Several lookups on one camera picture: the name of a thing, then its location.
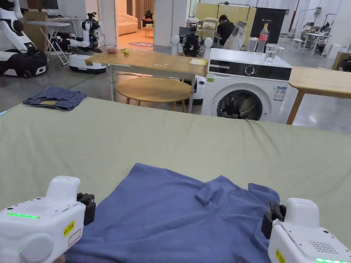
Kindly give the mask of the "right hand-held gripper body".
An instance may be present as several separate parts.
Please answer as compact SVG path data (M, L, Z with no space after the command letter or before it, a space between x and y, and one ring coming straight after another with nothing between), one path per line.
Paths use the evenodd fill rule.
M351 250L320 226L318 206L289 198L286 205L269 202L261 231L269 241L272 263L349 263Z

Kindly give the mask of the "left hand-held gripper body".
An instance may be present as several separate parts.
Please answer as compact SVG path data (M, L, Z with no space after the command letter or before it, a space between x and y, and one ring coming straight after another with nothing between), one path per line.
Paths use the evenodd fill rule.
M79 193L80 179L57 176L46 195L0 212L2 263L54 263L95 219L95 196Z

